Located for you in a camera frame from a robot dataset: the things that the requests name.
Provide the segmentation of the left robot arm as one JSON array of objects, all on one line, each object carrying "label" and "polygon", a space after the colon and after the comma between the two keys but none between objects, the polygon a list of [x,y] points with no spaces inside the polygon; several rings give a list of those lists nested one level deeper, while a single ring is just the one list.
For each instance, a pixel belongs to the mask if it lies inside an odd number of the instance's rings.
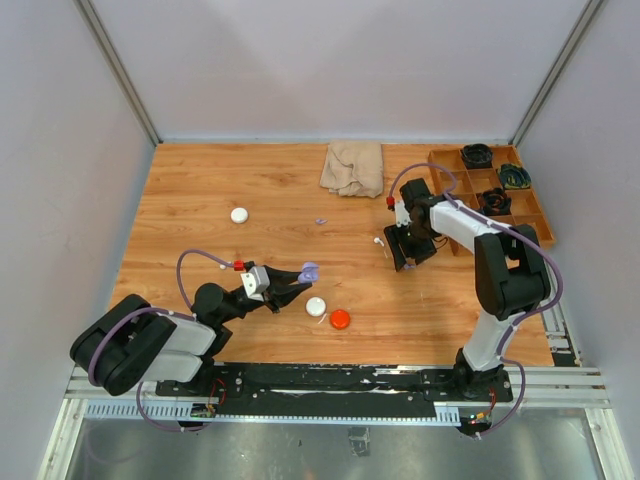
[{"label": "left robot arm", "polygon": [[260,308],[278,313],[319,277],[313,262],[298,272],[253,262],[237,267],[241,286],[201,285],[188,314],[154,307],[137,294],[126,296],[79,335],[71,360],[92,385],[112,396],[151,381],[175,382],[195,396],[207,393],[214,383],[214,357],[232,336],[226,323]]}]

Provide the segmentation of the purple charging case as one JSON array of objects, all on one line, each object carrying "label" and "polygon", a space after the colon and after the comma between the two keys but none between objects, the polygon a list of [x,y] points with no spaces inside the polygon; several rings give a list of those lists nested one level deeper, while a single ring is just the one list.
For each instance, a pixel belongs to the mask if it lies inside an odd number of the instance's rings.
[{"label": "purple charging case", "polygon": [[305,262],[297,277],[301,284],[312,284],[319,279],[319,265],[314,262]]}]

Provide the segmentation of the orange earbud charging case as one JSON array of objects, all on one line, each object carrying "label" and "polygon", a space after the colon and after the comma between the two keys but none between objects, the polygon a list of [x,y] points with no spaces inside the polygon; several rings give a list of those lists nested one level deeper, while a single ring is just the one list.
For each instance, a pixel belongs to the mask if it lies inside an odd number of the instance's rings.
[{"label": "orange earbud charging case", "polygon": [[351,316],[348,311],[337,309],[330,314],[329,321],[335,329],[343,330],[350,326]]}]

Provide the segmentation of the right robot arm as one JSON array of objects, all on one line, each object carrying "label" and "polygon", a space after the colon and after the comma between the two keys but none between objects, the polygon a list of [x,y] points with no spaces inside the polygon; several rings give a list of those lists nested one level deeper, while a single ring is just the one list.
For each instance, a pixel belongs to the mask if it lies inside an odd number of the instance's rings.
[{"label": "right robot arm", "polygon": [[551,293],[536,231],[526,224],[496,222],[448,194],[434,195],[422,179],[407,182],[400,193],[400,201],[386,198],[395,223],[384,228],[396,271],[435,255],[435,240],[442,236],[474,257],[481,311],[470,339],[456,355],[451,384],[463,399],[477,399],[498,382],[503,352],[516,325],[537,314]]}]

